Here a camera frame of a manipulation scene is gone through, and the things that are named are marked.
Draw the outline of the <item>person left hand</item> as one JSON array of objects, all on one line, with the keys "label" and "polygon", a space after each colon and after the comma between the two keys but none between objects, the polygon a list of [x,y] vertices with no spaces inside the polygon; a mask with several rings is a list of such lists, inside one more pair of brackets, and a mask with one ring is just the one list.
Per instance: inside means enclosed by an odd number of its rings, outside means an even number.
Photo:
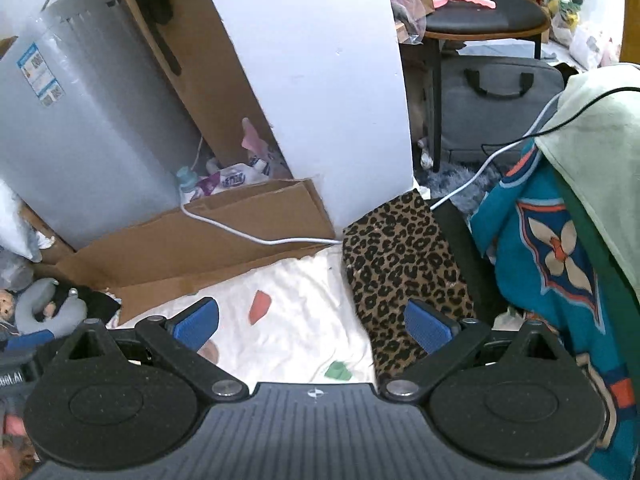
[{"label": "person left hand", "polygon": [[18,451],[26,439],[23,419],[8,411],[1,412],[1,451]]}]

